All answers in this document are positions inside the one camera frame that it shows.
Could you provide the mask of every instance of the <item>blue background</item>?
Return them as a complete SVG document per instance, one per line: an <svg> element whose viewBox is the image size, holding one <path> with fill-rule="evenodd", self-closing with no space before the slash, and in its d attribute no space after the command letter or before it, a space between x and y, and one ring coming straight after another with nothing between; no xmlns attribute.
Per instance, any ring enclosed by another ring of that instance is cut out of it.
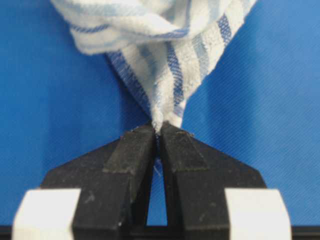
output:
<svg viewBox="0 0 320 240"><path fill-rule="evenodd" d="M182 128L280 189L294 225L320 225L320 1L259 0L190 98ZM103 55L74 46L46 0L0 1L0 225L46 172L148 117ZM165 224L162 168L149 224Z"/></svg>

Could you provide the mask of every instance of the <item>striped towel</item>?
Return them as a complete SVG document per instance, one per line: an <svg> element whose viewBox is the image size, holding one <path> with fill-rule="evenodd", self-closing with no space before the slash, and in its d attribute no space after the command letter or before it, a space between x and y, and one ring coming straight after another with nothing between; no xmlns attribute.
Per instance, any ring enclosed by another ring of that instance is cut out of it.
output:
<svg viewBox="0 0 320 240"><path fill-rule="evenodd" d="M159 132L216 66L256 0L51 0L77 48L106 53Z"/></svg>

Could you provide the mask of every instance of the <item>blue and white striped cloth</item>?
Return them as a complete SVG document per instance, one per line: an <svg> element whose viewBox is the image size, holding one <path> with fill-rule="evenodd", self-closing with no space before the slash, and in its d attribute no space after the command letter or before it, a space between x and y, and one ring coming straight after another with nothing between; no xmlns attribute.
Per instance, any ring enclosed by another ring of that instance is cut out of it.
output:
<svg viewBox="0 0 320 240"><path fill-rule="evenodd" d="M77 48L107 53L157 132L180 127L187 99L216 66L256 0L51 0Z"/></svg>

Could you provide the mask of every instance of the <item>towel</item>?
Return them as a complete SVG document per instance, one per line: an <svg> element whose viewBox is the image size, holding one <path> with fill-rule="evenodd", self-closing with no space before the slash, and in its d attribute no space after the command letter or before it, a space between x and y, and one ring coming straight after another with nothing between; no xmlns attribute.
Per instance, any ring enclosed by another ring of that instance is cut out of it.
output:
<svg viewBox="0 0 320 240"><path fill-rule="evenodd" d="M84 54L106 53L157 133L180 127L256 0L51 0Z"/></svg>

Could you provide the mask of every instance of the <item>white plastic block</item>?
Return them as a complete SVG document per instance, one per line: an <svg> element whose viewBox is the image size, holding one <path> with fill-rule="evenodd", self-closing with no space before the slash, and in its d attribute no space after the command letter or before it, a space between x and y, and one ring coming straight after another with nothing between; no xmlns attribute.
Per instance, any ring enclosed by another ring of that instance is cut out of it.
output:
<svg viewBox="0 0 320 240"><path fill-rule="evenodd" d="M289 215L276 189L226 188L230 240L291 240Z"/></svg>
<svg viewBox="0 0 320 240"><path fill-rule="evenodd" d="M81 190L29 190L15 215L13 240L73 240L72 222Z"/></svg>

